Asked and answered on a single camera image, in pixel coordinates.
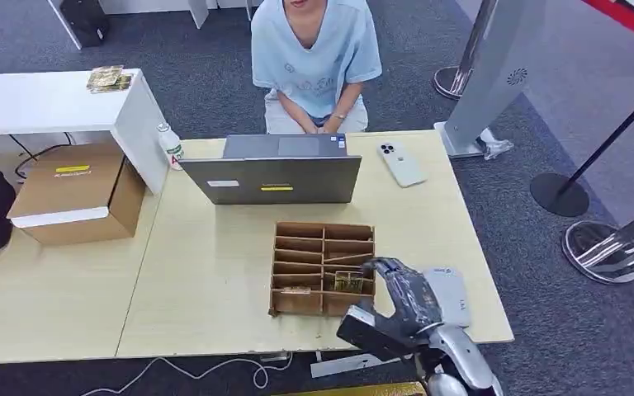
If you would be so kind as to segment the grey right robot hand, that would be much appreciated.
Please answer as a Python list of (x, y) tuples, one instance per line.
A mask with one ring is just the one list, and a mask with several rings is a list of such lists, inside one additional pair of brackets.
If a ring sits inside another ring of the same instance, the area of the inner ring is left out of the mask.
[(349, 306), (338, 326), (337, 337), (381, 361), (416, 351), (423, 329), (442, 322), (441, 310), (423, 274), (394, 257), (373, 257), (366, 273), (377, 273), (395, 308), (391, 316), (378, 313), (374, 303), (362, 299)]

